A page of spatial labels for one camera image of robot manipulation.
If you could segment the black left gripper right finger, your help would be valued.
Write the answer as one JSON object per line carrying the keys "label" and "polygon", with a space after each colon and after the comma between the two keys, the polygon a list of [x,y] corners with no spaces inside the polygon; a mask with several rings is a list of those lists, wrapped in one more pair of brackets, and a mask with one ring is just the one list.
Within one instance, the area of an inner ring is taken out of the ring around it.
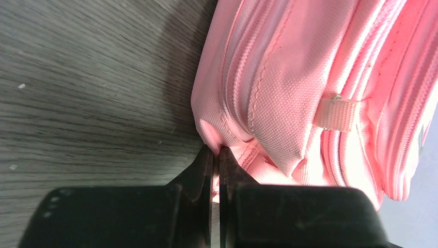
{"label": "black left gripper right finger", "polygon": [[218,168],[221,247],[393,247],[358,189],[259,184],[227,147]]}

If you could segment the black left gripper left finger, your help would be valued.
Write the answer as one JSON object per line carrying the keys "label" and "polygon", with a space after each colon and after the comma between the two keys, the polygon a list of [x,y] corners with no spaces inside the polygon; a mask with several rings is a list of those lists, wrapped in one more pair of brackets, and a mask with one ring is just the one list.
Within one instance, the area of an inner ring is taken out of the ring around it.
{"label": "black left gripper left finger", "polygon": [[213,160],[202,147],[165,185],[52,190],[19,247],[210,247]]}

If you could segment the pink student backpack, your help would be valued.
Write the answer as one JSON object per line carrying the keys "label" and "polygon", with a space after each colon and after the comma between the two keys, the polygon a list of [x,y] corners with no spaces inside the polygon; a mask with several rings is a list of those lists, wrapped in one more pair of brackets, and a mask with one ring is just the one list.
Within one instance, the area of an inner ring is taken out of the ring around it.
{"label": "pink student backpack", "polygon": [[437,1],[218,1],[196,129],[259,183],[410,193],[437,105]]}

